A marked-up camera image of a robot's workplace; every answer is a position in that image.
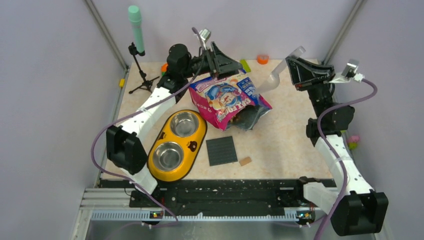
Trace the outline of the clear plastic scoop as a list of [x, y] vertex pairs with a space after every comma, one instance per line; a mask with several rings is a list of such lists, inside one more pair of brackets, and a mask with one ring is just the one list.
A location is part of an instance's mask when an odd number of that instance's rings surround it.
[[[303, 53], [305, 53], [305, 48], [303, 46], [297, 47], [294, 51], [292, 51], [288, 56], [298, 59]], [[280, 74], [287, 68], [288, 64], [285, 59], [283, 59], [270, 73], [268, 78], [255, 89], [254, 95], [259, 96], [265, 92], [269, 92], [271, 90], [276, 89], [281, 80]]]

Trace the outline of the pink pet food bag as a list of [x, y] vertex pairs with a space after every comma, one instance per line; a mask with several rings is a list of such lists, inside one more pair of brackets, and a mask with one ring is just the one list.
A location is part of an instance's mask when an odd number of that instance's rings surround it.
[[225, 131], [237, 127], [252, 130], [272, 106], [255, 94], [256, 87], [243, 71], [224, 77], [206, 77], [188, 87], [191, 100], [203, 119], [215, 128]]

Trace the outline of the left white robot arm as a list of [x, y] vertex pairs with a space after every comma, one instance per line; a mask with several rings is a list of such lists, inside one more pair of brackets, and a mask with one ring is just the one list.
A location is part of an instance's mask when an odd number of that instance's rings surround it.
[[200, 53], [192, 56], [186, 45], [177, 43], [168, 50], [167, 69], [148, 99], [126, 117], [106, 128], [106, 155], [124, 172], [123, 178], [142, 192], [141, 200], [149, 207], [160, 202], [155, 190], [157, 180], [148, 169], [148, 154], [142, 145], [151, 127], [184, 96], [197, 76], [209, 73], [214, 78], [229, 77], [242, 69], [242, 64], [224, 54], [214, 42], [207, 46], [208, 29], [192, 28], [200, 43]]

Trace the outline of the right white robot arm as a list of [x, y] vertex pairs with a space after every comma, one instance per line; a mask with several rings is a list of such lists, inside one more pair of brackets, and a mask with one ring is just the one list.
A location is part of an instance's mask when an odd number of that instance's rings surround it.
[[316, 118], [308, 120], [306, 135], [324, 157], [337, 187], [337, 191], [331, 191], [320, 180], [303, 176], [293, 192], [294, 202], [299, 206], [312, 203], [325, 213], [316, 240], [322, 238], [328, 225], [339, 236], [379, 233], [389, 200], [364, 179], [342, 136], [353, 120], [356, 101], [337, 103], [333, 99], [336, 84], [364, 83], [372, 88], [372, 96], [377, 94], [377, 86], [358, 72], [356, 60], [350, 60], [340, 73], [332, 65], [315, 64], [294, 55], [285, 61], [296, 90], [308, 93]]

